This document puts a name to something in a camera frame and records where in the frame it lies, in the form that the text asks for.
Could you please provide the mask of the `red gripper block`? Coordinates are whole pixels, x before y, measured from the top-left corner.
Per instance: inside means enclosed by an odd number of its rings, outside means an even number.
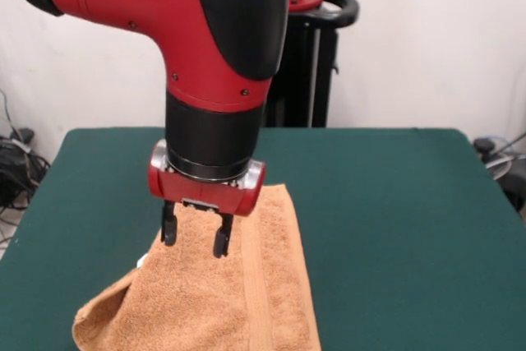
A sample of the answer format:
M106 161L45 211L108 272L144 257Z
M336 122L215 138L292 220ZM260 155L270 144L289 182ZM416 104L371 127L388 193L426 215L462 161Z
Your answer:
M265 178L266 166L261 161L250 161L247 171L227 182L202 182L184 177L177 172L148 168L150 192L164 200L161 218L161 242L171 247L177 241L178 218L175 203L189 202L217 210L221 225L215 234L213 255L228 255L234 216L248 216L256 206Z

